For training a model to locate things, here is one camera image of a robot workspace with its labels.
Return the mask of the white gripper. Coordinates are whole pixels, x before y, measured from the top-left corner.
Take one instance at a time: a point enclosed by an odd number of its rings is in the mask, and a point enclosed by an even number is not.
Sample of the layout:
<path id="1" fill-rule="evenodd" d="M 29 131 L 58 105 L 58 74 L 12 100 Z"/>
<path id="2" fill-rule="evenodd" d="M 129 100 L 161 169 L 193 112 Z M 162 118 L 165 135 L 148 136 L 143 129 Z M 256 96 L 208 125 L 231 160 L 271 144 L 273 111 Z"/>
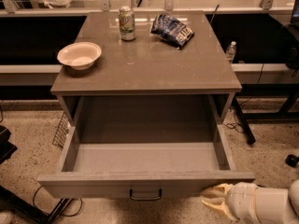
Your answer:
<path id="1" fill-rule="evenodd" d="M 222 183 L 202 191 L 201 196 L 204 198 L 201 202 L 207 208 L 232 221 L 240 219 L 245 224 L 259 224 L 255 213 L 257 188 L 258 186 L 252 183 L 240 182 L 235 185 Z"/>

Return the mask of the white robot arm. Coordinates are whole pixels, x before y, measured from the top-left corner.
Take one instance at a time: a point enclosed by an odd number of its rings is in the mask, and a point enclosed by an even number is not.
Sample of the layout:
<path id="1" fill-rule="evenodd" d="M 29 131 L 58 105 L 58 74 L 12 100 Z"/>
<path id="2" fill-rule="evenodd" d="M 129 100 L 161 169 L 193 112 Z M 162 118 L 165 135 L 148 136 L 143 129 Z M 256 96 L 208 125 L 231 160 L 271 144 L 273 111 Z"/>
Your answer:
<path id="1" fill-rule="evenodd" d="M 201 201 L 214 212 L 243 224 L 299 224 L 299 180 L 288 189 L 223 183 L 204 190 Z"/>

